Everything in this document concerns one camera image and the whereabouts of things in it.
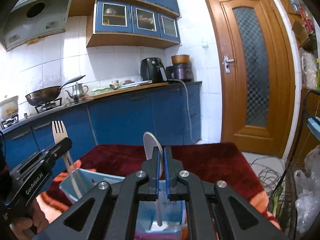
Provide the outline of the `person left hand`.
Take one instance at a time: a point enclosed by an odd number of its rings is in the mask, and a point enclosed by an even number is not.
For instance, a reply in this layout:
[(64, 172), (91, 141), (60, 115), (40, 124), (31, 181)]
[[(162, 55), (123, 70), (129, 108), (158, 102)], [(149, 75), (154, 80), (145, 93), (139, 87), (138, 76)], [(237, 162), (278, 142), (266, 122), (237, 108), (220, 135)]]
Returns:
[(47, 228), (49, 225), (48, 220), (45, 217), (44, 212), (41, 210), (36, 199), (33, 200), (29, 208), (29, 215), (31, 217), (16, 217), (13, 218), (10, 224), (10, 229), (17, 237), (17, 239), (28, 240), (30, 237), (25, 233), (25, 230), (35, 226), (37, 233)]

